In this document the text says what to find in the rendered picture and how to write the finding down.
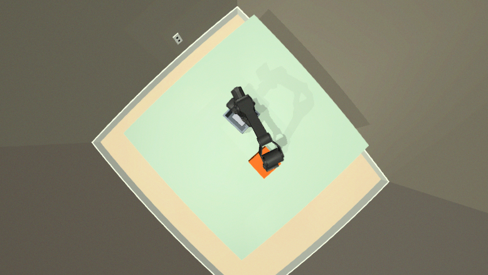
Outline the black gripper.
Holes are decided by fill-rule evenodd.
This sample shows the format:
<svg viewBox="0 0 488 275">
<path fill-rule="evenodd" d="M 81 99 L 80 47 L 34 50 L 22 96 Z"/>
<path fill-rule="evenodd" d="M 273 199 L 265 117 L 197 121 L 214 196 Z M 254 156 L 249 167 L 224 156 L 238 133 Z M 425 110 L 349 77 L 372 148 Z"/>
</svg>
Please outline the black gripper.
<svg viewBox="0 0 488 275">
<path fill-rule="evenodd" d="M 229 108 L 234 114 L 238 114 L 240 117 L 241 117 L 241 120 L 246 123 L 246 125 L 248 125 L 249 127 L 251 127 L 248 119 L 246 117 L 243 117 L 241 113 L 239 113 L 238 111 L 236 111 L 235 109 L 235 106 L 233 105 L 234 104 L 234 98 L 232 97 L 227 103 L 226 103 L 226 106 L 227 108 Z"/>
</svg>

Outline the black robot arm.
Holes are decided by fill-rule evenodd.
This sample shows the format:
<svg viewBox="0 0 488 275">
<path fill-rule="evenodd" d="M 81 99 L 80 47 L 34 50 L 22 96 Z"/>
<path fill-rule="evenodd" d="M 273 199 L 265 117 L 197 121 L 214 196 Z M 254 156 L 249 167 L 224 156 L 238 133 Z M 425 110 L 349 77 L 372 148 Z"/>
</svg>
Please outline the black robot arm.
<svg viewBox="0 0 488 275">
<path fill-rule="evenodd" d="M 268 173 L 269 171 L 278 168 L 279 163 L 284 161 L 284 155 L 282 148 L 273 141 L 269 132 L 267 132 L 259 120 L 257 114 L 255 113 L 255 102 L 249 95 L 245 95 L 242 87 L 235 87 L 231 94 L 234 98 L 234 106 L 236 111 L 246 117 L 257 136 L 257 141 L 259 143 L 258 153 L 263 162 L 263 168 Z M 262 155 L 264 145 L 273 142 L 277 148 Z"/>
</svg>

